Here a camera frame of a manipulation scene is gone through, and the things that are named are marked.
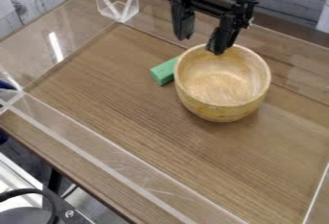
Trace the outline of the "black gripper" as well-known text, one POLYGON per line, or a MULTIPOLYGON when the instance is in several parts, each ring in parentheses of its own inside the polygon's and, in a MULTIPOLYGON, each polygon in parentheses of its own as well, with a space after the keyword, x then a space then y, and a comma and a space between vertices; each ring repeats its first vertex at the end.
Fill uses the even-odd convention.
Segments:
POLYGON ((241 28, 248 28, 253 20, 253 10, 259 0, 169 0, 175 33, 179 40, 191 39, 195 33, 196 12, 220 19, 207 50, 223 55, 236 42, 241 28))

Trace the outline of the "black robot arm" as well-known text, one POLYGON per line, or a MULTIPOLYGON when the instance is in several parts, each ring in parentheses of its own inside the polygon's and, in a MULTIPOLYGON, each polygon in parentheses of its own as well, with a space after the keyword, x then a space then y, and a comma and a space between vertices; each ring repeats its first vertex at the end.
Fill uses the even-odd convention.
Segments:
POLYGON ((215 28, 207 50, 223 55, 235 45, 243 29, 253 20, 257 0, 169 0, 176 37, 191 39, 195 34, 196 13, 201 12, 220 20, 215 28))

